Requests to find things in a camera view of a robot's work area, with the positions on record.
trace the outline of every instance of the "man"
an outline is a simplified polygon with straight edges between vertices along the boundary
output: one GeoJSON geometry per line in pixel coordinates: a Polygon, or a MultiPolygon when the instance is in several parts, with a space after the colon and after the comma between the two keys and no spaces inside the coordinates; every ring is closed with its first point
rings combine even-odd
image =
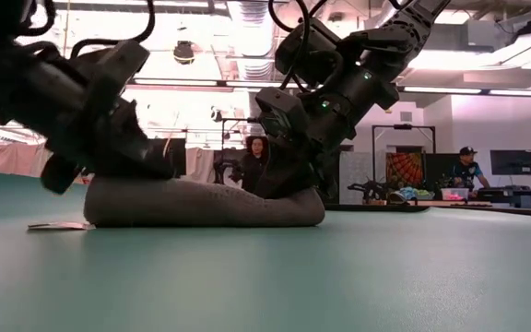
{"type": "Polygon", "coordinates": [[[454,186],[460,188],[468,188],[472,191],[475,188],[474,180],[477,176],[478,181],[485,188],[489,188],[489,181],[482,170],[475,162],[475,155],[477,152],[471,147],[464,147],[460,149],[460,161],[458,161],[453,169],[452,176],[454,177],[454,186]]]}

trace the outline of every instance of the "woman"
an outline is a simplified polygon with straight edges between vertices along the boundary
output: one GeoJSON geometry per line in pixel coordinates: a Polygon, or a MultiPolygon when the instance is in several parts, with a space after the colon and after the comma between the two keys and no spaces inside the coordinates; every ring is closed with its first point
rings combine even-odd
{"type": "Polygon", "coordinates": [[[267,163],[266,145],[265,137],[250,136],[247,138],[247,154],[241,159],[242,189],[244,191],[249,193],[255,191],[257,182],[267,163]]]}

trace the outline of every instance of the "folded fabric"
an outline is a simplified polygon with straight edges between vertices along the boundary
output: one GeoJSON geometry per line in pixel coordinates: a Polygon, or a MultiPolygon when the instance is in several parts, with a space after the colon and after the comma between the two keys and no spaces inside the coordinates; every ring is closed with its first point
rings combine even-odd
{"type": "Polygon", "coordinates": [[[222,184],[95,177],[84,215],[98,228],[305,227],[321,223],[325,207],[312,188],[263,199],[222,184]]]}

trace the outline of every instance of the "black shirt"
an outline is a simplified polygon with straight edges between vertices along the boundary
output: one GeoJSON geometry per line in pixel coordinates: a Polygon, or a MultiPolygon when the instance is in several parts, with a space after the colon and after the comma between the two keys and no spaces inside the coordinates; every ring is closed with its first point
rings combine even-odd
{"type": "Polygon", "coordinates": [[[459,185],[470,190],[475,188],[475,185],[473,184],[475,176],[479,176],[482,173],[483,172],[480,170],[480,167],[478,167],[478,164],[474,161],[468,165],[458,161],[452,168],[452,177],[461,178],[462,183],[459,185]]]}
{"type": "Polygon", "coordinates": [[[243,173],[242,189],[253,193],[259,178],[264,172],[266,161],[264,157],[257,158],[253,154],[245,155],[241,160],[241,169],[243,173]]]}

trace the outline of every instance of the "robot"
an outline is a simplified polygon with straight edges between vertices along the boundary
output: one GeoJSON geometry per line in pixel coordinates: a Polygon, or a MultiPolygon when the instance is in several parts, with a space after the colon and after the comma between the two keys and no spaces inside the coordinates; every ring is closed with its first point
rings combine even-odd
{"type": "MultiPolygon", "coordinates": [[[[410,0],[378,29],[338,38],[297,0],[302,22],[276,51],[276,68],[287,77],[279,88],[262,89],[256,101],[259,123],[270,141],[270,161],[256,194],[281,198],[308,187],[332,196],[336,184],[326,171],[329,156],[374,104],[389,109],[398,99],[391,82],[423,48],[431,27],[450,0],[410,0]],[[286,90],[290,80],[301,93],[286,90]]],[[[153,30],[155,13],[139,36],[127,41],[84,40],[64,58],[54,45],[20,45],[17,36],[38,36],[53,25],[53,0],[43,0],[48,22],[32,28],[36,0],[0,0],[0,125],[16,121],[47,137],[53,156],[41,181],[62,194],[83,170],[103,177],[169,180],[174,168],[153,158],[149,139],[138,126],[136,102],[120,96],[144,65],[140,45],[153,30]],[[79,54],[87,45],[111,46],[79,54]]],[[[270,1],[273,14],[273,1],[270,1]]]]}

